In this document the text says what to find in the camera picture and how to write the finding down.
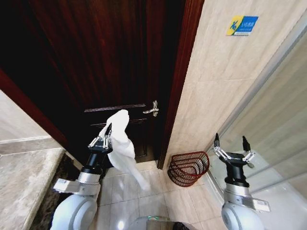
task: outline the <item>door lever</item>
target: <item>door lever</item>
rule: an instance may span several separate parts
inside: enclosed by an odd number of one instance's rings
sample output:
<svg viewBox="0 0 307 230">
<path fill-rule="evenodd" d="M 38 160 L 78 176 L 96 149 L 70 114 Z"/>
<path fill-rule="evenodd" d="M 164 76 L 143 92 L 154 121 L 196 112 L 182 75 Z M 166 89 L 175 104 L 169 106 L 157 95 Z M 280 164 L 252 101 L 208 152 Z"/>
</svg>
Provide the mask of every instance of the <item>door lever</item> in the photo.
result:
<svg viewBox="0 0 307 230">
<path fill-rule="evenodd" d="M 153 116 L 157 116 L 158 115 L 158 111 L 159 111 L 159 109 L 157 107 L 158 107 L 158 102 L 154 101 L 153 102 L 153 108 L 150 109 L 150 110 L 143 111 L 143 113 L 144 114 L 149 114 L 149 113 L 153 112 Z"/>
</svg>

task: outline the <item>dark wooden door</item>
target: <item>dark wooden door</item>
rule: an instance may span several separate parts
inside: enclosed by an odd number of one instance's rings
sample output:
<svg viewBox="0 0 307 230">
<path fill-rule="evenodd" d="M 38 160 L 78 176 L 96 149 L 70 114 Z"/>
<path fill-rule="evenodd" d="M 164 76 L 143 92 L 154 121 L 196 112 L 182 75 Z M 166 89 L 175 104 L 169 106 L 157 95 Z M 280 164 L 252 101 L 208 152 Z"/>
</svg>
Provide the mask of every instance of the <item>dark wooden door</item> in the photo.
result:
<svg viewBox="0 0 307 230">
<path fill-rule="evenodd" d="M 85 163 L 106 119 L 127 109 L 137 162 L 161 153 L 184 0 L 1 3 L 3 71 Z M 143 114 L 158 101 L 157 117 Z"/>
</svg>

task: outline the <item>tiled floor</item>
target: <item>tiled floor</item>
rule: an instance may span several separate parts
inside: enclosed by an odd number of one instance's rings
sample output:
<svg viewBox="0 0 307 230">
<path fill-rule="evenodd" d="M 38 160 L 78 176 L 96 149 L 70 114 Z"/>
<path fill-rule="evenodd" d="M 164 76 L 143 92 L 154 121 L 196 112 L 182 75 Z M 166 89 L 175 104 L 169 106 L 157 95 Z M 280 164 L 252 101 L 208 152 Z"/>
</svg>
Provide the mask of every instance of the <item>tiled floor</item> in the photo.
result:
<svg viewBox="0 0 307 230">
<path fill-rule="evenodd" d="M 138 217 L 163 216 L 192 224 L 198 230 L 225 230 L 220 208 L 201 178 L 193 186 L 174 184 L 166 170 L 154 161 L 138 164 L 151 190 L 143 191 L 136 180 L 116 169 L 107 172 L 98 198 L 92 230 L 126 229 Z"/>
</svg>

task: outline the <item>white cloth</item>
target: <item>white cloth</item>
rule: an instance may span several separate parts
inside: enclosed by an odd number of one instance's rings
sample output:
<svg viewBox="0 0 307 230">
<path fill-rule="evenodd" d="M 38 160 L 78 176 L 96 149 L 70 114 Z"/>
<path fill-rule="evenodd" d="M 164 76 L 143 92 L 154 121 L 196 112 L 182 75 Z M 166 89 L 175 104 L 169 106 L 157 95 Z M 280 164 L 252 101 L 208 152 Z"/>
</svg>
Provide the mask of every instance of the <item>white cloth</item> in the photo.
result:
<svg viewBox="0 0 307 230">
<path fill-rule="evenodd" d="M 110 141 L 113 151 L 108 154 L 111 164 L 123 173 L 129 173 L 135 177 L 143 190 L 149 190 L 150 185 L 136 168 L 134 146 L 125 133 L 129 122 L 127 110 L 120 110 L 106 121 L 106 126 L 101 130 L 99 136 L 103 137 L 107 127 L 112 123 L 112 134 Z"/>
</svg>

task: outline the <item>blue sticker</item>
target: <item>blue sticker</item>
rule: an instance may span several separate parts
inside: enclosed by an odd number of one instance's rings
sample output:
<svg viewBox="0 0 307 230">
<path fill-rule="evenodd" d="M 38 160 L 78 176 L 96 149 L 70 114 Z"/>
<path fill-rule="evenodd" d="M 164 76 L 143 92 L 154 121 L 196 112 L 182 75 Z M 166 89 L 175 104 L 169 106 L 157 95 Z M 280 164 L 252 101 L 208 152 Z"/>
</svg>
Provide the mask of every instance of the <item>blue sticker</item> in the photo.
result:
<svg viewBox="0 0 307 230">
<path fill-rule="evenodd" d="M 227 30 L 227 35 L 249 35 L 258 16 L 235 16 Z"/>
</svg>

